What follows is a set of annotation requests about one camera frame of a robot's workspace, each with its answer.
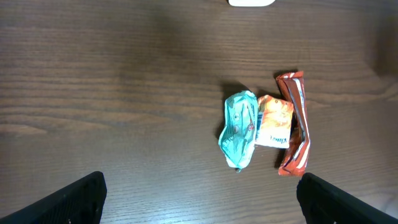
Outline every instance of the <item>crumpled wrapper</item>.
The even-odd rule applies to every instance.
[[[256,144],[280,149],[289,148],[293,104],[269,95],[258,99]]]
[[[297,119],[297,125],[290,135],[289,148],[279,167],[279,175],[302,176],[307,166],[311,145],[303,72],[286,73],[278,76],[276,81],[285,99],[293,103],[294,116]]]
[[[254,152],[258,105],[254,93],[242,91],[225,101],[225,127],[218,140],[230,167],[243,169]]]

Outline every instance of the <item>candy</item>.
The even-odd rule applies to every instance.
[[[292,72],[276,78],[279,88],[287,101],[294,105],[297,125],[290,136],[290,146],[286,150],[284,160],[279,167],[279,175],[304,174],[310,152],[310,133],[307,123],[307,107],[305,104],[303,72]]]
[[[293,104],[265,95],[258,99],[256,144],[289,148]]]
[[[254,152],[258,105],[250,91],[230,96],[225,101],[225,127],[218,140],[230,167],[243,169]]]

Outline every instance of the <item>wooden surface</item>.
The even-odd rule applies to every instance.
[[[305,71],[307,171],[397,217],[397,9],[0,1],[0,217],[100,170],[102,223],[305,223],[277,149],[236,174],[216,137],[223,99],[278,94],[288,69]]]

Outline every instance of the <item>plastic packaging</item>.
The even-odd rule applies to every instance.
[[[293,104],[265,95],[258,99],[256,144],[289,148]]]
[[[225,127],[218,140],[230,167],[243,169],[254,152],[258,105],[256,96],[242,91],[225,101]]]
[[[307,123],[303,72],[292,72],[276,78],[279,88],[287,101],[294,105],[297,125],[290,136],[290,146],[279,167],[279,175],[302,176],[310,152],[310,133]]]

